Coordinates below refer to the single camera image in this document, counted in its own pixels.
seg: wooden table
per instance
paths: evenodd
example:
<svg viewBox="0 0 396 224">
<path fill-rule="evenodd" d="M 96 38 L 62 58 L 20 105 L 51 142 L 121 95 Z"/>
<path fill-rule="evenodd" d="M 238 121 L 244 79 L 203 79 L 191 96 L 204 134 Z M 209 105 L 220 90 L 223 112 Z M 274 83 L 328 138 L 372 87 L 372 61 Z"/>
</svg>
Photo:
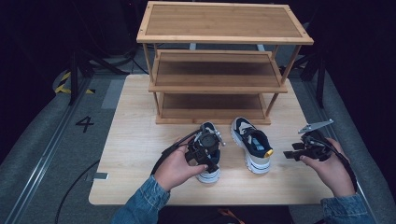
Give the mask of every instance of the wooden table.
<svg viewBox="0 0 396 224">
<path fill-rule="evenodd" d="M 95 179 L 92 204 L 124 204 L 149 177 L 161 152 L 178 137 L 195 131 L 198 124 L 156 124 L 156 108 L 148 92 L 149 76 L 126 78 L 119 104 L 106 140 L 97 172 L 108 179 Z M 255 125 L 264 131 L 274 148 L 271 170 L 254 175 L 244 162 L 244 151 L 230 135 L 231 124 L 218 125 L 225 147 L 221 147 L 220 179 L 203 184 L 195 177 L 172 189 L 169 204 L 308 204 L 332 197 L 317 174 L 300 161 L 288 160 L 283 151 L 300 140 L 298 130 L 306 124 L 304 114 L 289 80 L 288 93 L 280 94 L 274 105 L 271 125 Z"/>
</svg>

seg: shoe sole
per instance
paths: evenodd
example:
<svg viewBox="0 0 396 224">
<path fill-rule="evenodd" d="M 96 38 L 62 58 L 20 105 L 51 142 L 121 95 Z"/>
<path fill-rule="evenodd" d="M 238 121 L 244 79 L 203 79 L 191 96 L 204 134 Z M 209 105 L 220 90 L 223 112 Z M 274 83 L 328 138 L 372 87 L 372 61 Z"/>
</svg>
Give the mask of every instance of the shoe sole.
<svg viewBox="0 0 396 224">
<path fill-rule="evenodd" d="M 245 146 L 245 144 L 239 140 L 239 138 L 236 136 L 235 131 L 233 130 L 233 126 L 236 126 L 235 122 L 236 119 L 233 121 L 233 124 L 231 125 L 231 137 L 239 147 L 245 150 L 245 163 L 249 171 L 251 171 L 253 174 L 256 175 L 262 175 L 270 171 L 269 161 L 265 164 L 258 164 L 254 162 L 253 159 L 251 159 L 252 155 L 248 152 L 248 149 Z"/>
<path fill-rule="evenodd" d="M 220 178 L 220 168 L 211 174 L 210 173 L 202 173 L 202 174 L 198 174 L 196 177 L 200 182 L 202 182 L 204 184 L 215 183 Z"/>
</svg>

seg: hand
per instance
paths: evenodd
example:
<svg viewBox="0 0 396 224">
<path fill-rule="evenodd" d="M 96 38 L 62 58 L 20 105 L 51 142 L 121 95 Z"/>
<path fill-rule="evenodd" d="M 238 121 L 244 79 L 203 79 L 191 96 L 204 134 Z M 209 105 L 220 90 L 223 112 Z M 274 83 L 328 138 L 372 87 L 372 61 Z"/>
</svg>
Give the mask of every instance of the hand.
<svg viewBox="0 0 396 224">
<path fill-rule="evenodd" d="M 327 139 L 341 154 L 344 150 L 335 140 Z M 343 163 L 332 153 L 326 161 L 313 160 L 306 156 L 301 156 L 300 160 L 306 165 L 312 167 L 323 183 L 329 187 L 334 197 L 345 197 L 355 194 L 352 181 Z"/>
<path fill-rule="evenodd" d="M 186 182 L 190 177 L 198 175 L 207 169 L 207 165 L 189 166 L 185 154 L 190 138 L 184 141 L 178 149 L 172 152 L 168 158 L 158 167 L 154 178 L 166 191 Z"/>
</svg>

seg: wrist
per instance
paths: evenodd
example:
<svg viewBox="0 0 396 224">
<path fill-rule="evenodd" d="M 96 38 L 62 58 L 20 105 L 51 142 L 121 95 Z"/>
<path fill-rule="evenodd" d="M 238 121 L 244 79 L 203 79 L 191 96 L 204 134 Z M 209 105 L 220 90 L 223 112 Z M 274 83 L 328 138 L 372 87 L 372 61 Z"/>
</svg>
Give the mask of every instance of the wrist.
<svg viewBox="0 0 396 224">
<path fill-rule="evenodd" d="M 168 184 L 168 181 L 164 178 L 161 178 L 159 175 L 155 174 L 154 179 L 157 183 L 167 192 L 171 191 L 172 187 Z"/>
</svg>

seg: person's right hand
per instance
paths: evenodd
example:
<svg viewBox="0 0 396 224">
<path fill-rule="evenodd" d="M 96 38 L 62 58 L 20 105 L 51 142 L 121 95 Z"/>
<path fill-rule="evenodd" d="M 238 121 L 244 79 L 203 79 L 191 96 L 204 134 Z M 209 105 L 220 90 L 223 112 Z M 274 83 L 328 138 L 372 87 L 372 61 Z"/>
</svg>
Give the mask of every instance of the person's right hand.
<svg viewBox="0 0 396 224">
<path fill-rule="evenodd" d="M 338 142 L 331 138 L 327 140 L 338 152 L 345 156 L 344 150 Z M 334 197 L 351 196 L 356 193 L 347 170 L 334 153 L 326 161 L 313 160 L 306 156 L 301 156 L 300 160 L 318 173 L 318 176 L 329 187 Z"/>
</svg>

